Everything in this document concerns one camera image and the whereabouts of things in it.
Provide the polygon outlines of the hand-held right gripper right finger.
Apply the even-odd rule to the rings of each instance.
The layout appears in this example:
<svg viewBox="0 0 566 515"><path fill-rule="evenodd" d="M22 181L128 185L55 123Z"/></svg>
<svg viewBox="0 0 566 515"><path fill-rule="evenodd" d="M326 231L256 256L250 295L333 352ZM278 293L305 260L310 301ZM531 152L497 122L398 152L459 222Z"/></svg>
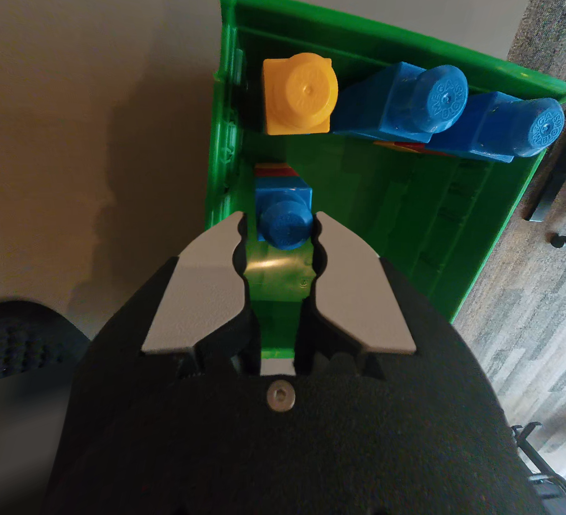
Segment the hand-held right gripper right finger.
<svg viewBox="0 0 566 515"><path fill-rule="evenodd" d="M312 243L315 279L301 310L301 353L414 354L374 249L324 212L315 214Z"/></svg>

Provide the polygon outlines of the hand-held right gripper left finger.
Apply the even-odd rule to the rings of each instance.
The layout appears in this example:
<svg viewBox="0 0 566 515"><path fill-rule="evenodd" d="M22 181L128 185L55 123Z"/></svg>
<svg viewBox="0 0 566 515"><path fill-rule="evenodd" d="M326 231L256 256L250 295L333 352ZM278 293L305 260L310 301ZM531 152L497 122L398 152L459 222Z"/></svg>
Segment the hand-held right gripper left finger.
<svg viewBox="0 0 566 515"><path fill-rule="evenodd" d="M247 216L236 211L179 254L142 344L145 354L186 352L215 342L229 354L258 344L246 270Z"/></svg>

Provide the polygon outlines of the green plastic bin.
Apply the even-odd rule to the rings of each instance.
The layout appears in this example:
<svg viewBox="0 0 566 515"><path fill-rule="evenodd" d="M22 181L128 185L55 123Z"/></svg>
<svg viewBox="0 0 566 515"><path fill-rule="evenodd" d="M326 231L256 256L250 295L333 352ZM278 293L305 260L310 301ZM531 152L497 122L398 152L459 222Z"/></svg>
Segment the green plastic bin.
<svg viewBox="0 0 566 515"><path fill-rule="evenodd" d="M266 136L261 68L268 58L330 58L338 86L399 61L455 65L474 93L500 91L565 105L565 81L465 47L293 0L220 0L206 228L247 214L246 277L261 326L261 357L289 359L314 278L312 244L280 251L257 240L257 162L286 162L313 189L313 210L349 228L453 320L543 154L510 164L395 151L332 134Z"/></svg>

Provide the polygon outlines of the blue mega block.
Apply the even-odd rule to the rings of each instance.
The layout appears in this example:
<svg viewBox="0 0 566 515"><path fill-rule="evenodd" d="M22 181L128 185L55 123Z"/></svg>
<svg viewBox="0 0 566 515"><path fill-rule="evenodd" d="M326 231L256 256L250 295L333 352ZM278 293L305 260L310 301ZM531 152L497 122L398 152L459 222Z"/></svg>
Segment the blue mega block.
<svg viewBox="0 0 566 515"><path fill-rule="evenodd" d="M254 185L257 240L283 251L304 245L313 226L312 188L296 175L256 177Z"/></svg>
<svg viewBox="0 0 566 515"><path fill-rule="evenodd" d="M330 131L427 144L456 123L468 97L468 80L458 67L399 62L340 90Z"/></svg>
<svg viewBox="0 0 566 515"><path fill-rule="evenodd" d="M473 94L458 120L434 134L428 151L510 163L537 156L562 133L565 115L553 98L521 100L501 92Z"/></svg>

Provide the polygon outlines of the red mega block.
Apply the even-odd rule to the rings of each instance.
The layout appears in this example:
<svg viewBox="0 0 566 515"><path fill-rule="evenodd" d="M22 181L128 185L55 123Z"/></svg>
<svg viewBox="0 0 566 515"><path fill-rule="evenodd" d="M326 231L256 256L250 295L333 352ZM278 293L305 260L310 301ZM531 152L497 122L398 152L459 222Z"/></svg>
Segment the red mega block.
<svg viewBox="0 0 566 515"><path fill-rule="evenodd" d="M291 178L299 177L298 173L287 165L256 165L254 167L255 178Z"/></svg>
<svg viewBox="0 0 566 515"><path fill-rule="evenodd" d="M411 142L396 142L396 141L373 141L374 145L387 148L392 151L415 153L419 155L439 156L439 157L454 157L451 154L439 151L433 151L426 148L426 144L411 143Z"/></svg>

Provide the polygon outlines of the yellow mega block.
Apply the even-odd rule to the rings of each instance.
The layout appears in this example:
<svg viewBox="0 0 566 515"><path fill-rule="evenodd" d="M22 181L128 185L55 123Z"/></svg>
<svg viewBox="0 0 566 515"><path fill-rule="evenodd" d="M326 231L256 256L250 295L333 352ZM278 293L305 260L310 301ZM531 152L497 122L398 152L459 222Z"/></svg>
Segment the yellow mega block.
<svg viewBox="0 0 566 515"><path fill-rule="evenodd" d="M265 59L264 131L270 136L327 134L338 99L332 60L312 52Z"/></svg>

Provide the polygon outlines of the black round mat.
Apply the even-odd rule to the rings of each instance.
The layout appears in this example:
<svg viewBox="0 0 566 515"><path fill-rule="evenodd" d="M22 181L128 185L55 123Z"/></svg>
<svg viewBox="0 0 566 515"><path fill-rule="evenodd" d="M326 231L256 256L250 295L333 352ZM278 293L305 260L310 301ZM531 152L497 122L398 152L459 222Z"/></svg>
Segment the black round mat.
<svg viewBox="0 0 566 515"><path fill-rule="evenodd" d="M78 362L90 342L47 306L26 300L1 302L1 379Z"/></svg>

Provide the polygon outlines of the black office chair base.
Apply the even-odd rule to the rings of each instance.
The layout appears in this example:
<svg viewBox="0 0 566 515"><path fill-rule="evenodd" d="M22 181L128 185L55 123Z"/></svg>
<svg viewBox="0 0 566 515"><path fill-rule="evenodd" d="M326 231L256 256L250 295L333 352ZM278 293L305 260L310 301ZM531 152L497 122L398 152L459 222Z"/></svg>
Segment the black office chair base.
<svg viewBox="0 0 566 515"><path fill-rule="evenodd" d="M557 158L533 206L524 218L528 222L543 222L565 183L565 153Z"/></svg>

